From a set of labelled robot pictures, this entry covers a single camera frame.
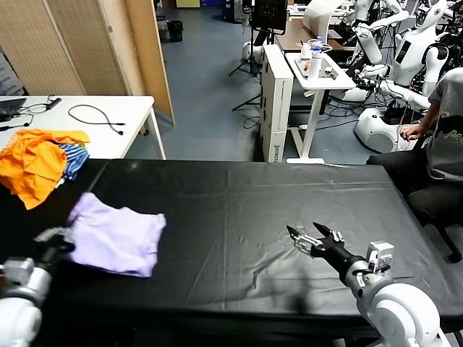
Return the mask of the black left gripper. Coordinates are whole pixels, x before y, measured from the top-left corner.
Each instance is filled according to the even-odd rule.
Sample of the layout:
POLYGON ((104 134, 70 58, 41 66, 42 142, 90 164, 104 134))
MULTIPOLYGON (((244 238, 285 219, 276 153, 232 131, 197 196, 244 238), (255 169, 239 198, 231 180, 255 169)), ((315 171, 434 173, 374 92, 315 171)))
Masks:
POLYGON ((37 243, 39 258, 37 267, 53 268, 60 259, 75 250, 75 242, 72 234, 65 233, 65 228, 49 228, 34 238, 37 243), (56 235, 62 238, 52 239, 56 235))

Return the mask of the person's right hand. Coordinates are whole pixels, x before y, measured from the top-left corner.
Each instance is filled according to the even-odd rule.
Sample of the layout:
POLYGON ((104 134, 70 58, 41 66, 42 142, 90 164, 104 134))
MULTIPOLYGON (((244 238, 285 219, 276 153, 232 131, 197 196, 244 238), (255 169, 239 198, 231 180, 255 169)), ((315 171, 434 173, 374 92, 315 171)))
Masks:
POLYGON ((399 134, 403 140, 413 141, 420 139, 426 130, 420 125, 404 125, 400 128, 399 134))

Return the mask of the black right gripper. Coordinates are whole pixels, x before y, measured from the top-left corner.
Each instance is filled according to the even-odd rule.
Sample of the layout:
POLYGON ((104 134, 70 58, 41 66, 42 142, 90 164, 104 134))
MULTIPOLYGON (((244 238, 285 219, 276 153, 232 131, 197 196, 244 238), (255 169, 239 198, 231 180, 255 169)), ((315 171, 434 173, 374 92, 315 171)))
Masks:
POLYGON ((287 226, 290 238, 294 247, 302 253, 310 253, 314 258, 323 258, 338 274, 345 278, 348 269, 357 261, 364 261, 365 258, 353 255, 344 248, 344 237, 340 231, 330 229, 321 223, 314 222, 315 228, 324 236, 324 239, 333 243, 324 243, 297 229, 287 226))

